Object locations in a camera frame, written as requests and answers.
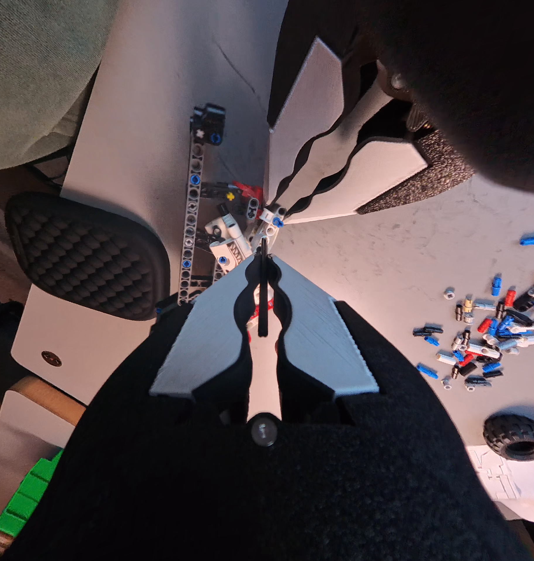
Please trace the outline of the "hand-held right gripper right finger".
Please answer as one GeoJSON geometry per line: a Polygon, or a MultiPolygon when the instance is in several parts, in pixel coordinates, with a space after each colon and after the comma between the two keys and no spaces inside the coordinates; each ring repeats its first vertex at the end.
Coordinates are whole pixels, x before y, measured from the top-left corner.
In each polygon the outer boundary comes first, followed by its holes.
{"type": "Polygon", "coordinates": [[[329,396],[378,393],[379,387],[336,307],[336,300],[277,256],[272,287],[282,304],[279,358],[329,396]]]}

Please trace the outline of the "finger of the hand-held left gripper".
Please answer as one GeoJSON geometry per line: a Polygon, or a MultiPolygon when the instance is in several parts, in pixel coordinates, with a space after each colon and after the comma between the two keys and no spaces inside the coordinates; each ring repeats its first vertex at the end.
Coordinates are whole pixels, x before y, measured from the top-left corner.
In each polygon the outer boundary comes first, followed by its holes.
{"type": "Polygon", "coordinates": [[[285,221],[321,221],[355,214],[428,163],[403,123],[365,123],[354,133],[342,126],[313,142],[307,160],[283,195],[285,221]]]}
{"type": "Polygon", "coordinates": [[[361,128],[377,113],[376,55],[365,37],[336,54],[319,37],[298,66],[278,48],[269,106],[266,191],[296,204],[345,166],[361,128]]]}

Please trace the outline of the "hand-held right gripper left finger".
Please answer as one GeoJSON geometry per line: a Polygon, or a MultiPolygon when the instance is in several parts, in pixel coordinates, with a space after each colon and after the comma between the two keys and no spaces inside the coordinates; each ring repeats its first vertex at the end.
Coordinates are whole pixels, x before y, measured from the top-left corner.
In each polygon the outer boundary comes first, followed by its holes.
{"type": "Polygon", "coordinates": [[[251,256],[198,296],[151,396],[244,399],[252,379],[247,323],[255,312],[261,256],[251,256]]]}

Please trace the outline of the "long black brick axle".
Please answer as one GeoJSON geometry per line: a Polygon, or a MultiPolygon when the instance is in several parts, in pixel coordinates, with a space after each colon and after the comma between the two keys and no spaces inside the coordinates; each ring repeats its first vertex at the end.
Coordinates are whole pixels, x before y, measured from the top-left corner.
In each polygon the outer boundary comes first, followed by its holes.
{"type": "Polygon", "coordinates": [[[266,338],[269,335],[269,282],[268,282],[268,245],[267,237],[261,239],[260,247],[260,282],[258,301],[258,336],[266,338]]]}

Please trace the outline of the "toy brick vehicle model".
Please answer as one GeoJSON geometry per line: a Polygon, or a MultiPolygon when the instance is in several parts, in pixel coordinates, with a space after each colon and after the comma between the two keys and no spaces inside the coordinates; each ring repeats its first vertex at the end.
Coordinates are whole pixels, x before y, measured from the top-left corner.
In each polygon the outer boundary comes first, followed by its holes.
{"type": "Polygon", "coordinates": [[[224,140],[225,108],[196,106],[189,121],[185,224],[177,304],[186,305],[246,258],[263,240],[271,247],[284,226],[286,209],[267,205],[261,187],[238,181],[206,182],[206,146],[224,140]]]}

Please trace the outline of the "grey desk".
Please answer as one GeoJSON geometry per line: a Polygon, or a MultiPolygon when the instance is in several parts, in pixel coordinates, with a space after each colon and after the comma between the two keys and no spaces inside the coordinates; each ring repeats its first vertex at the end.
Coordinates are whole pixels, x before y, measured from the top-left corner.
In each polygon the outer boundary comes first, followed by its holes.
{"type": "MultiPolygon", "coordinates": [[[[172,292],[190,113],[203,102],[227,110],[227,139],[208,151],[207,179],[265,186],[267,95],[285,9],[286,1],[119,2],[62,193],[154,230],[169,255],[172,292]]],[[[290,221],[274,253],[415,363],[410,329],[440,300],[432,279],[448,256],[533,229],[534,195],[474,175],[400,207],[290,221]]]]}

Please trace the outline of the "pile of small brick parts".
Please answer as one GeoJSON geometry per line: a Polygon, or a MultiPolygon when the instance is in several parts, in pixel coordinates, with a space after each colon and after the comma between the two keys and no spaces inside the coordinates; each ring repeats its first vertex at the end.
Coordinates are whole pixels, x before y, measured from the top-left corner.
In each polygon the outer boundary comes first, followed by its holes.
{"type": "Polygon", "coordinates": [[[534,230],[456,250],[431,287],[440,300],[413,328],[418,373],[445,392],[534,399],[534,230]]]}

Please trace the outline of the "black rubber tyre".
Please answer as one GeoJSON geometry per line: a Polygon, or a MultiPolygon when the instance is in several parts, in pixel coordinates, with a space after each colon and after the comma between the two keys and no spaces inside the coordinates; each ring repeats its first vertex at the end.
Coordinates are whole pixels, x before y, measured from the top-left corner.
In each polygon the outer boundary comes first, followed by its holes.
{"type": "Polygon", "coordinates": [[[534,461],[534,420],[519,415],[498,415],[483,425],[488,447],[504,459],[534,461]]]}

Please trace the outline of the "white paper sheet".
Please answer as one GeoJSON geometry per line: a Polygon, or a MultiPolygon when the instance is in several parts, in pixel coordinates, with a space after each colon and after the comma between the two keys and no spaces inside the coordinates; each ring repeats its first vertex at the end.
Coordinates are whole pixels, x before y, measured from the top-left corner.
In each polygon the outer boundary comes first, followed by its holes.
{"type": "Polygon", "coordinates": [[[509,521],[534,523],[534,460],[505,459],[486,445],[467,446],[482,486],[509,521]]]}

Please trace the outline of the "green plastic storage bin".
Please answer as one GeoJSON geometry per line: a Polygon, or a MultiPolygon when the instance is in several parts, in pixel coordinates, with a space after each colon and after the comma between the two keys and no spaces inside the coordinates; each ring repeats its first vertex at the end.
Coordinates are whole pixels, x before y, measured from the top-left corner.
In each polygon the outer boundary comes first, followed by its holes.
{"type": "Polygon", "coordinates": [[[12,538],[19,535],[45,494],[63,452],[53,459],[39,459],[25,475],[0,514],[0,532],[12,538]]]}

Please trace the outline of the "person's green sweater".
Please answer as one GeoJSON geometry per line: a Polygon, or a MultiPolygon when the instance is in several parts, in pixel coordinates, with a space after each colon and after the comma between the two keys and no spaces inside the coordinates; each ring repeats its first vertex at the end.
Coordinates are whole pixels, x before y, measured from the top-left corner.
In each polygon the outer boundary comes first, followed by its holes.
{"type": "Polygon", "coordinates": [[[73,143],[119,1],[0,1],[0,169],[73,143]]]}

